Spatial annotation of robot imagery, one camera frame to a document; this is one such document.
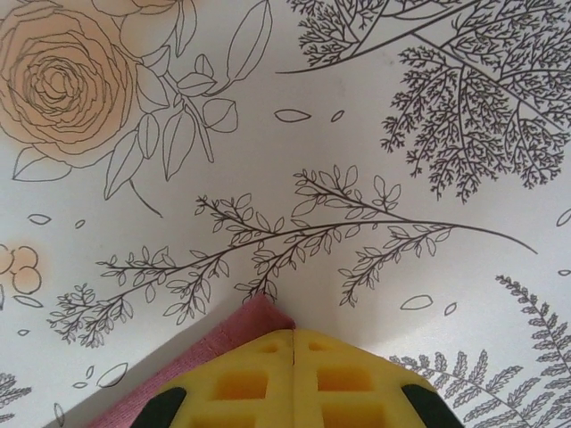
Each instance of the yellow sponge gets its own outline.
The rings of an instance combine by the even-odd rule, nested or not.
[[[157,418],[154,409],[162,404],[155,401],[147,411],[153,422],[142,413],[134,427],[462,426],[418,374],[308,330],[267,334],[182,374],[159,393],[170,407],[178,394],[174,411]]]

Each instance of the floral wallpaper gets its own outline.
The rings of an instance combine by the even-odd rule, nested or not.
[[[0,424],[86,426],[243,301],[571,424],[563,0],[0,4]]]

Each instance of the wallpaper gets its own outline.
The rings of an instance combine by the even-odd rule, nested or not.
[[[257,293],[466,427],[571,426],[571,3],[5,0],[0,424]]]

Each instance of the black plastic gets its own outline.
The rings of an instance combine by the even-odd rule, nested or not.
[[[426,428],[464,428],[436,392],[416,384],[405,385],[401,389]]]
[[[149,399],[131,428],[169,428],[185,400],[184,388],[171,388]]]

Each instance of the pink cloth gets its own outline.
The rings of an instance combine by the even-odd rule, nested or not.
[[[89,428],[129,428],[146,402],[167,381],[264,334],[292,328],[295,328],[292,318],[281,313],[264,295],[256,295],[198,343],[95,419]]]

